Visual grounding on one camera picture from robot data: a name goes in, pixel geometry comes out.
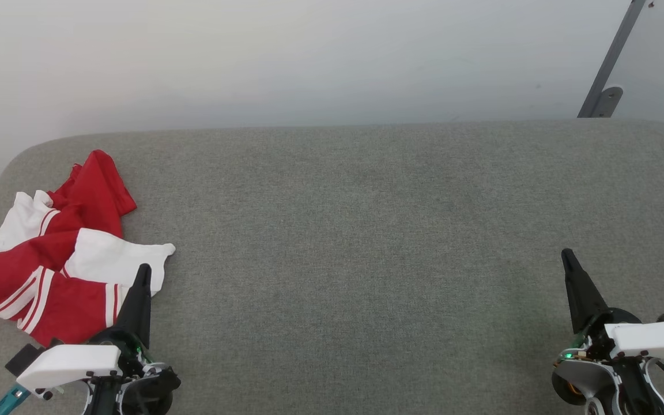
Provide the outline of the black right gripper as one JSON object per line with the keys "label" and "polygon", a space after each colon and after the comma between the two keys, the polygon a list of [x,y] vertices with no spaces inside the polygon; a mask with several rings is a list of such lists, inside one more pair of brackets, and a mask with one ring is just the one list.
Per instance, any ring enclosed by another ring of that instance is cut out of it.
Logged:
{"label": "black right gripper", "polygon": [[561,250],[575,339],[553,363],[553,391],[585,415],[664,415],[664,398],[649,378],[648,356],[613,353],[609,323],[640,323],[628,311],[607,307],[572,249]]}

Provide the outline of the grey fabric sofa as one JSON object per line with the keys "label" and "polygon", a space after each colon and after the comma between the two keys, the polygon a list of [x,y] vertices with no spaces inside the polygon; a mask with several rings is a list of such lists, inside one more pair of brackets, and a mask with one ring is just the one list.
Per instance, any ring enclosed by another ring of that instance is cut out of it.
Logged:
{"label": "grey fabric sofa", "polygon": [[664,124],[576,119],[86,135],[0,177],[55,189],[94,149],[176,247],[151,352],[169,415],[580,415],[560,252],[612,307],[664,313]]}

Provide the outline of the grey metal pole with bracket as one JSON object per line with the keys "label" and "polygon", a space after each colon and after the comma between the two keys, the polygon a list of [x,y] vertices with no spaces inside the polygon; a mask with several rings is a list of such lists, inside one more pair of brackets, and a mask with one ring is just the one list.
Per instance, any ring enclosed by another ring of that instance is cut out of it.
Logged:
{"label": "grey metal pole with bracket", "polygon": [[609,79],[646,3],[647,0],[630,0],[629,7],[625,11],[624,18],[620,22],[616,35],[588,90],[577,118],[611,118],[613,115],[624,90],[620,86],[611,85]]}

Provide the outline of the red and white t-shirt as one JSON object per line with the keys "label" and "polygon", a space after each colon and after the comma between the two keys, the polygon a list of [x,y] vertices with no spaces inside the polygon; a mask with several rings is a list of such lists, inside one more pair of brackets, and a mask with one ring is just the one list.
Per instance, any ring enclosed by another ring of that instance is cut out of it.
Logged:
{"label": "red and white t-shirt", "polygon": [[18,192],[0,226],[0,318],[43,346],[79,344],[116,323],[144,263],[158,293],[176,247],[124,240],[122,217],[136,207],[102,150],[56,191]]}

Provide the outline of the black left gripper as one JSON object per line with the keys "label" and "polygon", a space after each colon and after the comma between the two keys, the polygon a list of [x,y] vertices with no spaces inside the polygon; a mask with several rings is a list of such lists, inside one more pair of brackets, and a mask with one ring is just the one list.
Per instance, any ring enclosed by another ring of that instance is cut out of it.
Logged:
{"label": "black left gripper", "polygon": [[89,346],[116,346],[116,368],[106,375],[88,371],[82,415],[168,415],[173,394],[182,385],[177,373],[150,354],[151,267],[140,265],[118,318]]}

